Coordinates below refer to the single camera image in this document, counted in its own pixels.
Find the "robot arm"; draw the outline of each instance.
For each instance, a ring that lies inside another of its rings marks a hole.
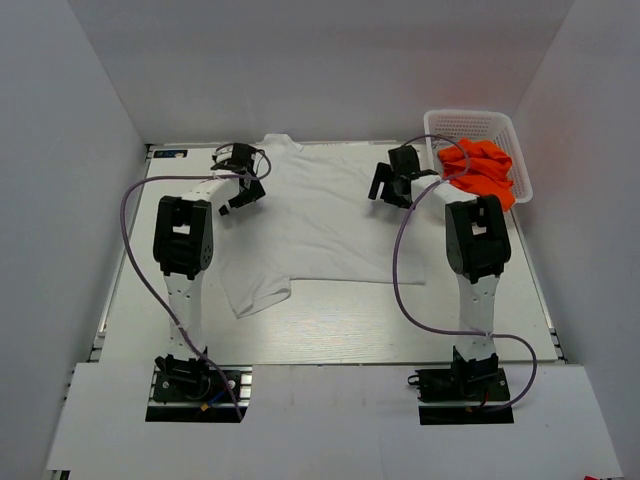
[[[411,146],[389,151],[390,164],[378,164],[369,192],[375,199],[384,184],[381,198],[401,208],[409,208],[412,198],[441,177],[432,170],[420,170],[417,152]],[[442,183],[419,204],[446,226],[447,259],[457,275],[459,330],[486,332],[482,336],[456,337],[451,378],[464,397],[484,389],[499,373],[493,338],[495,293],[509,261],[511,247],[499,200],[478,197]]]
[[[250,145],[234,144],[229,158],[214,158],[217,163],[213,169],[222,174],[255,176],[256,153]],[[264,195],[258,180],[216,178],[196,185],[180,197],[165,196],[160,200],[153,256],[164,275],[169,305],[180,320],[180,327],[201,352],[207,348],[202,335],[201,292],[204,271],[213,258],[213,208],[220,215],[227,215],[229,208],[239,208]],[[178,326],[173,321],[169,324],[169,354],[193,357]]]

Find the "white plastic basket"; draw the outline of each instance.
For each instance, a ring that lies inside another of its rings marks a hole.
[[[524,164],[522,150],[516,137],[511,119],[504,113],[475,110],[430,110],[424,116],[425,133],[439,133],[452,140],[491,140],[504,150],[513,160],[509,170],[509,180],[513,180],[511,193],[516,203],[526,203],[533,197],[531,181]],[[427,159],[438,172],[442,173],[442,164],[437,152],[451,144],[445,141],[427,139]]]

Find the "white table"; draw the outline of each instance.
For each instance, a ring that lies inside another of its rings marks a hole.
[[[514,391],[528,365],[508,365]],[[543,366],[510,425],[420,426],[409,366],[260,365],[241,424],[145,423],[151,362],[80,364],[48,469],[71,480],[575,480],[621,475],[584,368]]]
[[[356,143],[305,148],[322,156],[368,158],[373,166],[388,161],[387,150],[392,146]],[[148,175],[207,174],[212,151],[190,148],[184,159],[152,159]],[[132,246],[143,271],[161,292],[166,289],[152,256],[158,200],[163,195],[183,194],[192,183],[153,182],[144,187],[140,200]],[[518,231],[511,215],[506,219],[512,256],[498,286],[495,331],[526,338],[540,360],[554,361],[557,354]],[[455,329],[458,287],[445,255],[444,225],[430,219],[415,223],[415,228],[423,230],[420,235],[424,238],[426,285],[403,286],[403,297],[416,318],[434,327]],[[293,281],[291,298],[237,319],[215,269],[209,269],[203,298],[203,328],[209,354],[223,365],[421,364],[451,360],[452,338],[420,331],[405,320],[390,284]],[[151,361],[166,354],[167,341],[165,312],[125,262],[107,316],[101,362]],[[516,342],[497,341],[497,348],[502,361],[530,361],[528,352]]]

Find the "white wall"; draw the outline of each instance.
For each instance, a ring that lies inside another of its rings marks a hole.
[[[66,1],[1,10],[0,478],[31,480],[91,347],[145,149]]]
[[[513,113],[573,0],[70,0],[148,143],[389,139]]]
[[[514,116],[535,192],[518,214],[629,479],[640,478],[639,114],[640,4],[578,0]]]

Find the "orange cloth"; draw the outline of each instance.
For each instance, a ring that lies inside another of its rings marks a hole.
[[[463,138],[458,143],[469,155],[471,168],[466,175],[451,180],[451,184],[476,195],[495,195],[500,199],[502,210],[509,210],[516,201],[511,193],[513,181],[507,179],[513,164],[511,157],[488,140],[472,142]],[[457,147],[440,150],[438,157],[445,178],[462,172],[466,166],[464,155]]]

